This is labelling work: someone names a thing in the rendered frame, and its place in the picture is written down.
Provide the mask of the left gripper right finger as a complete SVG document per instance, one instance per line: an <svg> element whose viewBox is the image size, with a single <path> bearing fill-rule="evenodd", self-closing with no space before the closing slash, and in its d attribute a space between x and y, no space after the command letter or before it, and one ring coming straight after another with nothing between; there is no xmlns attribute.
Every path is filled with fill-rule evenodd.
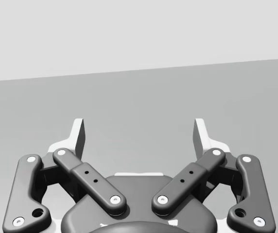
<svg viewBox="0 0 278 233"><path fill-rule="evenodd" d="M171 214L188 196L199 201L219 184L231 187L236 204L227 214L227 226L235 232L275 232L274 219L260 160L249 154L234 157L229 146L209 137L203 119L194 121L196 162L188 164L152 198L152 211Z"/></svg>

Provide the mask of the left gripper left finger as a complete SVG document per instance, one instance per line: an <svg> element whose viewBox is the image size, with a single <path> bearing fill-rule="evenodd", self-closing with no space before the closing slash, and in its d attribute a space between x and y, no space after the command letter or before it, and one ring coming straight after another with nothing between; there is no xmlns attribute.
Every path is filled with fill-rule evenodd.
<svg viewBox="0 0 278 233"><path fill-rule="evenodd" d="M126 197L90 164L82 162L85 145L84 120L74 120L67 139L49 146L44 157L22 156L18 163L2 224L4 232L42 232L52 223L42 204L47 187L60 184L74 199L91 197L109 216L127 210Z"/></svg>

